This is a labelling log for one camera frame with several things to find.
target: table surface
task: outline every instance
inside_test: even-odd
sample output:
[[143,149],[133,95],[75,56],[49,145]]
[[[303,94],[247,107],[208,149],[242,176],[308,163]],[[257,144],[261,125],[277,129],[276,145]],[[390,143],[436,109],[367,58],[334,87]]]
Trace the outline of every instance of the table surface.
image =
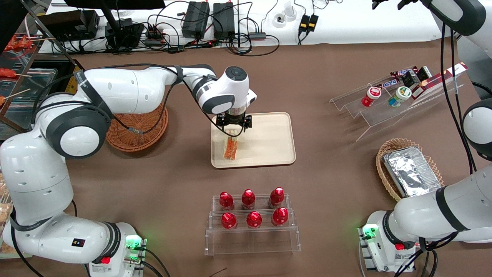
[[[274,35],[279,38],[281,45],[297,45],[298,43],[298,28],[301,21],[301,15],[304,13],[299,6],[294,6],[297,12],[295,21],[287,22],[283,28],[276,28],[272,21],[276,18],[277,13],[284,10],[284,4],[289,0],[239,0],[239,3],[252,2],[249,17],[261,24],[265,14],[268,13],[267,19],[263,23],[263,31],[268,35]],[[186,12],[188,4],[185,2],[177,2],[170,4],[172,1],[165,1],[169,6],[161,13],[165,16],[177,17],[180,12]],[[213,12],[213,3],[225,2],[224,0],[210,0],[209,3],[211,12]],[[324,7],[324,1],[315,0],[315,4],[319,7]],[[48,8],[47,14],[54,12],[71,11],[76,8],[59,6],[64,4],[63,0],[53,0]],[[297,0],[297,4],[303,5],[307,9],[307,15],[312,14],[311,0]],[[315,14],[319,16],[316,29],[313,33],[303,41],[303,44],[319,44],[319,43],[379,43],[379,42],[414,42],[414,41],[430,41],[440,37],[440,30],[437,26],[431,12],[421,3],[412,3],[404,9],[398,11],[397,4],[394,1],[382,3],[376,10],[372,10],[370,0],[343,0],[337,3],[330,0],[330,4],[325,9],[316,9]],[[249,4],[240,5],[240,18],[245,18]],[[132,21],[137,23],[147,22],[149,15],[158,14],[157,10],[121,10],[120,17],[131,17]],[[102,16],[102,11],[97,10],[97,13]],[[116,19],[118,16],[116,11],[113,11]],[[155,22],[155,16],[150,18],[151,22]],[[180,21],[170,18],[159,17],[157,22],[167,22],[173,25],[179,34],[180,44],[193,41],[191,38],[182,36]],[[212,23],[212,18],[209,18],[207,25]],[[101,17],[99,29],[96,37],[104,36],[104,26],[106,26],[106,18]],[[178,43],[176,32],[169,25],[159,25],[163,27],[165,33],[171,36],[171,44]],[[246,33],[246,20],[243,20],[240,25],[240,31]],[[253,24],[250,24],[250,32],[254,32]],[[204,40],[213,39],[213,28],[205,34]],[[84,46],[86,51],[95,51],[105,49],[106,39],[95,40]],[[73,46],[70,43],[65,43],[68,49],[78,47],[78,41],[74,41]],[[276,45],[275,39],[267,39],[263,41],[255,41],[253,46]],[[50,42],[44,42],[40,53],[52,53]]]
[[[365,224],[372,212],[393,209],[396,203],[377,175],[374,159],[380,146],[392,138],[419,143],[423,153],[437,163],[445,184],[466,177],[468,165],[445,101],[355,142],[364,124],[338,112],[329,100],[408,65],[438,70],[439,46],[439,41],[283,46],[258,58],[235,56],[223,49],[187,50],[178,55],[75,56],[86,69],[129,63],[204,63],[220,74],[227,66],[240,66],[248,72],[250,87],[258,95],[248,112],[288,112],[297,153],[290,166],[214,169],[210,123],[186,88],[178,86],[168,101],[169,125],[156,145],[124,154],[105,144],[88,159],[67,161],[79,216],[130,223],[149,239],[149,249],[174,277],[207,277],[224,267],[228,269],[217,277],[359,277],[356,228]],[[461,104],[466,109],[479,99],[466,75],[461,78]],[[478,157],[476,162],[479,168],[486,164]],[[269,193],[276,186],[284,187],[291,197],[301,252],[204,256],[213,195],[221,191],[239,194],[246,188]],[[73,214],[73,208],[67,212]],[[454,242],[438,253],[441,263],[436,276],[488,277],[492,271],[489,244]],[[47,277],[86,276],[82,265],[39,257],[29,261]],[[149,262],[157,266],[152,258]],[[417,267],[422,268],[422,261]],[[0,261],[0,276],[33,274],[15,259]]]

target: power supply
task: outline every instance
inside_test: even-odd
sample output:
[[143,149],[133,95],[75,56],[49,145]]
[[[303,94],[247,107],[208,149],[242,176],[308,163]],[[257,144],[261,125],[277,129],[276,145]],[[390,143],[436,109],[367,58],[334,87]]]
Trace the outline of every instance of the power supply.
[[226,39],[235,34],[234,9],[231,2],[214,3],[214,37]]
[[210,14],[210,5],[208,2],[194,2],[188,4],[188,10],[184,17],[181,31],[187,38],[201,39],[205,35],[207,21]]

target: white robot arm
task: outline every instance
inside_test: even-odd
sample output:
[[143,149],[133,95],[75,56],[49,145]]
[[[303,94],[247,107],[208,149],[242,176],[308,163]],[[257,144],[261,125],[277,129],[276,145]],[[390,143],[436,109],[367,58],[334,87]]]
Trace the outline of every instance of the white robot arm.
[[[372,0],[373,8],[386,0]],[[402,0],[398,6],[418,0]],[[489,56],[492,1],[420,0],[446,25],[467,36]],[[478,154],[492,161],[492,99],[472,105],[463,116],[463,132]],[[425,195],[404,198],[394,210],[376,211],[359,230],[378,271],[397,272],[415,253],[415,243],[492,242],[492,165],[460,182]],[[410,266],[405,271],[412,271]]]
[[65,159],[94,155],[113,113],[156,109],[165,85],[185,84],[205,113],[224,113],[222,126],[250,127],[245,110],[256,95],[239,67],[228,67],[220,78],[207,65],[91,69],[75,77],[75,95],[47,98],[34,115],[32,131],[0,146],[2,173],[15,207],[3,239],[25,253],[90,264],[92,277],[130,277],[133,267],[124,261],[137,252],[128,246],[141,246],[141,238],[127,223],[96,222],[63,212],[73,198]]

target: white table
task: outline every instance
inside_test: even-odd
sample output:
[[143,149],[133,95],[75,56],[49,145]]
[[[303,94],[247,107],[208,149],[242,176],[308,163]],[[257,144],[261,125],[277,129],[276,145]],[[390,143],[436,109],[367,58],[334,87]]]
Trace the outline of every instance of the white table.
[[[253,2],[249,17],[261,24],[265,14],[270,10],[276,0],[250,0]],[[263,23],[263,31],[268,35],[274,35],[279,38],[281,45],[296,45],[298,43],[298,27],[301,16],[304,13],[303,9],[295,6],[297,18],[295,21],[287,22],[283,28],[273,26],[273,18],[277,13],[284,10],[284,4],[289,0],[278,0],[278,4],[268,14],[267,19]],[[226,2],[226,0],[209,0],[211,4],[211,12],[213,12],[214,2]],[[248,0],[240,0],[240,3],[248,2]],[[416,42],[429,41],[440,38],[440,30],[429,10],[422,4],[412,3],[404,7],[402,10],[397,10],[397,0],[388,1],[380,4],[376,10],[372,10],[370,0],[343,0],[342,3],[331,1],[330,4],[323,10],[316,9],[315,14],[319,16],[318,23],[314,32],[303,41],[303,44],[319,44],[319,43],[382,43],[382,42]],[[307,15],[312,14],[311,0],[297,0],[296,3],[303,5],[307,9]],[[315,0],[319,7],[323,7],[323,1]],[[76,8],[68,6],[59,6],[64,4],[63,0],[53,0],[47,10],[47,14],[63,11],[71,11]],[[240,5],[240,18],[246,17],[250,4]],[[170,17],[176,16],[180,12],[186,12],[187,4],[183,2],[174,3],[161,13]],[[121,18],[128,18],[134,22],[147,22],[147,18],[151,14],[158,14],[157,10],[120,10]],[[98,15],[102,16],[102,11],[97,10]],[[116,11],[113,11],[116,19],[118,19]],[[150,21],[155,22],[155,16],[151,17]],[[104,36],[104,26],[106,25],[105,17],[101,17],[97,37]],[[184,38],[181,33],[179,20],[159,17],[157,22],[167,22],[172,24],[179,35],[180,44],[192,41],[191,38]],[[171,36],[171,44],[178,43],[176,32],[168,25],[162,24],[164,32]],[[243,20],[240,25],[241,32],[246,32],[246,20]],[[250,23],[250,32],[254,31],[253,24]],[[213,28],[210,28],[205,34],[204,40],[213,39]],[[78,46],[78,41],[72,42],[74,46]],[[84,49],[86,51],[94,51],[105,48],[106,39],[95,40],[87,44]],[[274,39],[263,41],[254,41],[253,46],[276,45]],[[70,44],[65,43],[68,49],[72,49]],[[50,42],[44,42],[40,53],[52,53]]]

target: brown table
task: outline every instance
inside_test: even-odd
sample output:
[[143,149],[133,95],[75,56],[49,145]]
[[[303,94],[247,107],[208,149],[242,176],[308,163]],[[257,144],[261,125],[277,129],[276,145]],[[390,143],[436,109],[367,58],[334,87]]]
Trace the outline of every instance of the brown table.
[[[173,277],[207,277],[224,267],[228,269],[217,277],[359,277],[356,228],[372,212],[392,209],[396,203],[376,172],[374,158],[381,144],[400,137],[419,143],[438,164],[446,184],[466,177],[468,165],[445,101],[355,142],[362,125],[347,113],[339,113],[329,100],[408,65],[428,65],[439,71],[439,45],[433,41],[285,46],[258,58],[220,49],[187,50],[176,55],[77,56],[86,69],[129,63],[204,63],[220,74],[227,66],[240,66],[248,72],[250,87],[258,95],[248,112],[288,112],[297,153],[297,161],[290,166],[214,169],[210,163],[210,123],[186,88],[176,87],[168,102],[168,129],[154,147],[128,155],[105,145],[93,157],[68,161],[79,216],[130,223],[149,239],[149,249],[158,254]],[[255,48],[254,53],[266,50]],[[460,95],[465,110],[478,97],[468,78],[462,80],[465,85]],[[486,164],[480,158],[476,161],[479,168]],[[239,194],[245,188],[268,193],[276,186],[283,186],[291,195],[302,252],[204,256],[213,195],[223,190]],[[492,249],[488,244],[455,242],[438,253],[436,276],[490,276]],[[81,265],[38,257],[29,261],[46,277],[86,276]],[[155,260],[149,261],[158,267]],[[418,274],[417,270],[406,276]],[[15,259],[0,261],[0,276],[34,275]]]

